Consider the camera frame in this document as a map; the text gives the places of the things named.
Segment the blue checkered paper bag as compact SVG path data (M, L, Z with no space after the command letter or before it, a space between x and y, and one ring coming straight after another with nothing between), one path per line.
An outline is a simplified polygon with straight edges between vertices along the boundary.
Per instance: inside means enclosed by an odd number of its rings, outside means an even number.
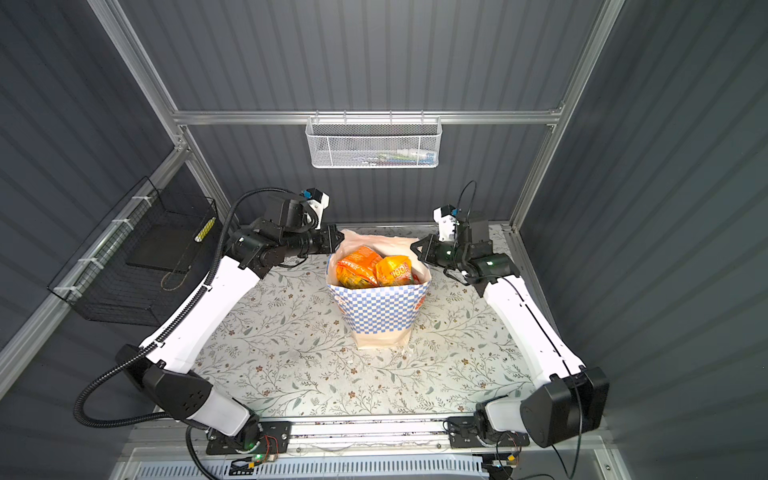
M366 235L345 229L344 240L330 255L326 283L347 329L360 350L399 348L408 344L432 281L429 268L411 251L414 238ZM360 247L387 257L405 255L412 262L412 285L349 289L337 278L337 264Z

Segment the orange chip bag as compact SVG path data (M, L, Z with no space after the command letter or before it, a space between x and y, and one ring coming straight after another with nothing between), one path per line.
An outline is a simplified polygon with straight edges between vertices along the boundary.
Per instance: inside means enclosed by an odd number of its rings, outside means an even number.
M373 249L361 246L339 260L336 265L336 278L347 289L365 289L379 286L376 265L383 258Z

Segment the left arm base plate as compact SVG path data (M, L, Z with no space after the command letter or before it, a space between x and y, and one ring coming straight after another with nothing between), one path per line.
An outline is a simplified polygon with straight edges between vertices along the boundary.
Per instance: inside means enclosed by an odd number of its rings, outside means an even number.
M207 455L279 455L287 452L293 424L289 421L249 421L234 436L207 433Z

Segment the yellow gummy bag back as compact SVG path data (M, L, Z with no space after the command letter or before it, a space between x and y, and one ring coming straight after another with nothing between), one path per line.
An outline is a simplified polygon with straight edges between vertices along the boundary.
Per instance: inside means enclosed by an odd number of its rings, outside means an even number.
M411 259L405 255L384 257L375 265L374 271L380 287L405 286L415 283Z

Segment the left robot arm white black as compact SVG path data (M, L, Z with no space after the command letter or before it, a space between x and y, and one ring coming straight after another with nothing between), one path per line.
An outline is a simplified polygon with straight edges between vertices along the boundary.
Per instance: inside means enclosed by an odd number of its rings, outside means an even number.
M122 360L137 387L163 414L240 443L255 442L258 417L194 372L198 354L232 308L271 270L292 269L311 256L330 255L344 238L335 225L322 221L328 194L316 188L264 192L266 210L251 223L234 228L235 213L228 212L199 286L134 349L133 360Z

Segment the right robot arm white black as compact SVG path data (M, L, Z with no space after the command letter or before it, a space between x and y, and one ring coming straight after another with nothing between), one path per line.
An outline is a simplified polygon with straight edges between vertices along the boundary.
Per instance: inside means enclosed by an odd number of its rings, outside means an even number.
M527 397L512 394L476 407L479 437L525 433L540 447L580 437L602 421L610 382L598 367L588 368L566 346L534 302L519 267L494 250L484 219L437 209L438 231L411 245L417 259L474 288L494 310L527 362L534 387Z

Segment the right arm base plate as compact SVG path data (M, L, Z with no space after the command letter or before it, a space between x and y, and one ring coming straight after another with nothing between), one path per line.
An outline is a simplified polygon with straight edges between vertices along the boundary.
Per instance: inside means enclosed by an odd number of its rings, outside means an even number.
M442 422L453 449L500 447L521 449L530 445L530 438L524 432L499 432L484 420L470 416L452 416Z

